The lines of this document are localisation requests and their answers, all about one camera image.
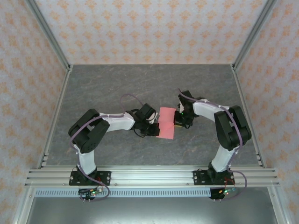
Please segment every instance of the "floral wallpaper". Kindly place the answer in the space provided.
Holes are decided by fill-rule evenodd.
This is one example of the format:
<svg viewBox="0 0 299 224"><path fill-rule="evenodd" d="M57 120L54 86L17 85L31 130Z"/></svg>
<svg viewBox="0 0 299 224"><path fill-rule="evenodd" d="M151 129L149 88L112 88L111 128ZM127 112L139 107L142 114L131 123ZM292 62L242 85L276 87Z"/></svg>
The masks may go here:
<svg viewBox="0 0 299 224"><path fill-rule="evenodd" d="M24 0L0 1L0 223L10 224L48 135L65 70Z"/></svg>
<svg viewBox="0 0 299 224"><path fill-rule="evenodd" d="M278 0L238 70L259 145L299 223L299 1Z"/></svg>
<svg viewBox="0 0 299 224"><path fill-rule="evenodd" d="M37 0L69 63L233 63L267 0Z"/></svg>

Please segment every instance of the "enclosure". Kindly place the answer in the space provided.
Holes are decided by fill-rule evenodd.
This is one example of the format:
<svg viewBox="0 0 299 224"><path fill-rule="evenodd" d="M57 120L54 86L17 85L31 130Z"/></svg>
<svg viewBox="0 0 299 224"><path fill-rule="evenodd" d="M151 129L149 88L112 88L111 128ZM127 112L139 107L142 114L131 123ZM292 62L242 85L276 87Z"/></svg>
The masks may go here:
<svg viewBox="0 0 299 224"><path fill-rule="evenodd" d="M299 221L297 1L4 0L0 11L1 223ZM68 185L70 127L91 108L121 113L127 93L178 110L178 88L242 108L252 138L232 169L245 191L219 204L214 186L193 184L219 147L200 116L173 139L106 133L94 160L111 171L111 198L82 204Z"/></svg>

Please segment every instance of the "patterned wall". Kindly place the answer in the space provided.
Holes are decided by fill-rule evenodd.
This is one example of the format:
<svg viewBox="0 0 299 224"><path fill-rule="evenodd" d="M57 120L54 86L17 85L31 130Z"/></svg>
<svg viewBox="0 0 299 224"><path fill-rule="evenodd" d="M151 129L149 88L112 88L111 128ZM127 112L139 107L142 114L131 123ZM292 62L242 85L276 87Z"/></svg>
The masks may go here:
<svg viewBox="0 0 299 224"><path fill-rule="evenodd" d="M269 167L299 223L299 2L278 0L241 69L241 86Z"/></svg>
<svg viewBox="0 0 299 224"><path fill-rule="evenodd" d="M266 0L37 0L75 64L233 63Z"/></svg>
<svg viewBox="0 0 299 224"><path fill-rule="evenodd" d="M65 70L24 0L2 0L0 15L0 223L10 224Z"/></svg>

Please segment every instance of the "pink cloth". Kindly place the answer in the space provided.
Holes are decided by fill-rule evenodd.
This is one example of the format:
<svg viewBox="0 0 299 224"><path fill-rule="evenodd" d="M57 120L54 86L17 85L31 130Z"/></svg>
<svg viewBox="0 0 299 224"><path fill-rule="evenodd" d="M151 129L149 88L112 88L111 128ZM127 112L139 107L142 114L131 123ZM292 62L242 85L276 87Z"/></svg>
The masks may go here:
<svg viewBox="0 0 299 224"><path fill-rule="evenodd" d="M160 108L160 117L158 120L160 134L157 138L162 139L173 139L174 136L174 112L175 108L161 107Z"/></svg>

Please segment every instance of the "marble surface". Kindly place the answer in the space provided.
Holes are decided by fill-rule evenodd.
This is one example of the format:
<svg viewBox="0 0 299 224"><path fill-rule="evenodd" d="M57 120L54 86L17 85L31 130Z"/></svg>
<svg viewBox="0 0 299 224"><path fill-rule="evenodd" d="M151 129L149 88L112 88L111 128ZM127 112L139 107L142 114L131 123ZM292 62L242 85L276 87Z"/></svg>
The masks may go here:
<svg viewBox="0 0 299 224"><path fill-rule="evenodd" d="M75 65L47 165L76 165L76 155L68 145L68 130L88 109L120 113L119 99L125 93L136 95L157 111L160 107L176 108L177 88L221 105L242 105L229 65ZM127 110L140 108L131 97L124 98L123 103ZM97 165L208 165L218 146L214 123L199 117L189 129L175 128L174 140L140 138L133 131L107 133L95 150L95 162ZM233 163L257 165L252 141Z"/></svg>

